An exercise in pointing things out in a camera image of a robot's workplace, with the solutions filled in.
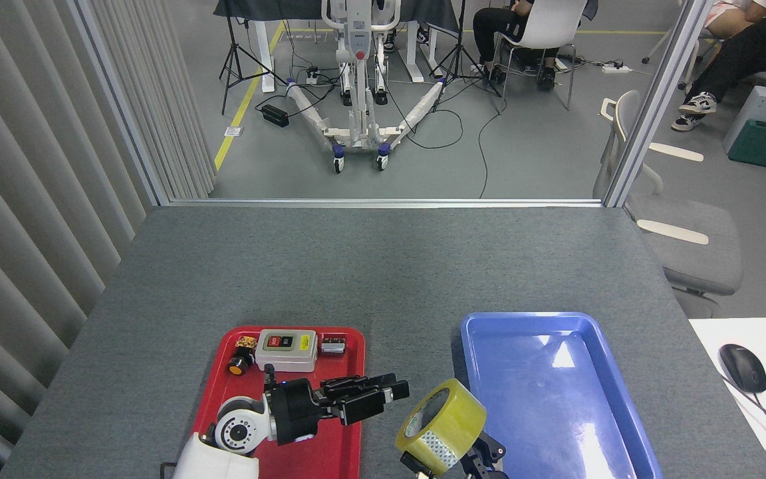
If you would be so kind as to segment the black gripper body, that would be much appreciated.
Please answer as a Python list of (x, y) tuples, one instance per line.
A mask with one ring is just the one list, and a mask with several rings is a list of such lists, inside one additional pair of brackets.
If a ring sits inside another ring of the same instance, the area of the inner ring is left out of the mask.
[(270, 382), (267, 393), (279, 445), (315, 436), (317, 424), (328, 416), (327, 409), (316, 402), (307, 378)]

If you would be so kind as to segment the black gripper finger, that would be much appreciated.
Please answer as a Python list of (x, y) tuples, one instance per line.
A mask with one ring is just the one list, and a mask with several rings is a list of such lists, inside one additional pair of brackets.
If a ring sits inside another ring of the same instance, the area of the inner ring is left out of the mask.
[(481, 432), (463, 455), (465, 478), (508, 478), (502, 471), (507, 449), (486, 432)]
[(323, 401), (329, 416), (340, 419), (342, 425), (347, 426), (353, 422), (359, 422), (370, 416), (383, 413), (385, 404), (404, 399), (410, 396), (410, 386), (406, 380), (398, 380), (396, 383), (379, 391), (371, 391), (358, 397), (348, 397), (338, 400)]
[(379, 391), (396, 383), (395, 374), (382, 374), (373, 378), (366, 376), (347, 376), (322, 380), (322, 393), (329, 400), (358, 397), (371, 391)]
[(402, 452), (400, 462), (404, 464), (417, 478), (435, 478), (434, 456), (415, 455), (413, 452)]

